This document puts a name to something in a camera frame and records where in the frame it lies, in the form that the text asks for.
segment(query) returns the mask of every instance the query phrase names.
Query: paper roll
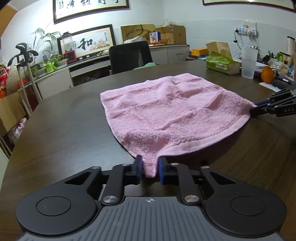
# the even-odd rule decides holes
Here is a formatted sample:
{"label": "paper roll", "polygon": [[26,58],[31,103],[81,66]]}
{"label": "paper roll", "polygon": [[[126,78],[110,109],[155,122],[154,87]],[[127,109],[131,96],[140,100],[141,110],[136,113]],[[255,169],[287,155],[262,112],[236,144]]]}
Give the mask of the paper roll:
{"label": "paper roll", "polygon": [[295,39],[288,36],[287,37],[287,54],[292,55],[295,47]]}

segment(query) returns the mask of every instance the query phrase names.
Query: translucent cup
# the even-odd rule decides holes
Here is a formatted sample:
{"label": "translucent cup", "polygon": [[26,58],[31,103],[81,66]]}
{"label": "translucent cup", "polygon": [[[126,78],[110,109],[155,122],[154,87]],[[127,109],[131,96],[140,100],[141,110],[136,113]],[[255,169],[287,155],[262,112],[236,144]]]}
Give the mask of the translucent cup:
{"label": "translucent cup", "polygon": [[242,48],[242,76],[253,79],[257,62],[258,49]]}

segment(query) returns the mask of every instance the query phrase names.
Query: orange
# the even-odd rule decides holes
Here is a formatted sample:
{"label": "orange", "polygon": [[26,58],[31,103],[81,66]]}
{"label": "orange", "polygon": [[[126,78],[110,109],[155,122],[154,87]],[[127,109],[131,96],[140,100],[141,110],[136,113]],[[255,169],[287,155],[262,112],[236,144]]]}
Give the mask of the orange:
{"label": "orange", "polygon": [[274,72],[272,71],[271,67],[264,66],[261,72],[261,79],[268,84],[271,84],[274,80]]}

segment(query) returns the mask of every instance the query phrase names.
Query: picture frame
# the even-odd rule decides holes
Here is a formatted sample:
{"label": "picture frame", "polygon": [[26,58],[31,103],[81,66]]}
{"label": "picture frame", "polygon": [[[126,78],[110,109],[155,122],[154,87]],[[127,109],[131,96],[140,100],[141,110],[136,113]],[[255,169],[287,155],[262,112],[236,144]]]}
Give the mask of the picture frame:
{"label": "picture frame", "polygon": [[202,0],[202,3],[204,6],[216,4],[255,4],[296,12],[295,5],[291,0]]}
{"label": "picture frame", "polygon": [[52,0],[54,24],[112,10],[129,9],[129,0]]}
{"label": "picture frame", "polygon": [[[77,59],[92,57],[116,45],[112,24],[72,33]],[[59,53],[65,53],[62,37],[57,39]]]}

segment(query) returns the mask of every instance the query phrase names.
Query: towel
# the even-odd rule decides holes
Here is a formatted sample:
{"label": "towel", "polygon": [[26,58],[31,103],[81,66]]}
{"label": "towel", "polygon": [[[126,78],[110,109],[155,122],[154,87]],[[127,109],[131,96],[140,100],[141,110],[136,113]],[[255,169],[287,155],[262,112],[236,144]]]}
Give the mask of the towel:
{"label": "towel", "polygon": [[160,156],[201,150],[230,136],[250,118],[252,102],[191,74],[168,76],[101,93],[115,138],[143,156],[146,177]]}

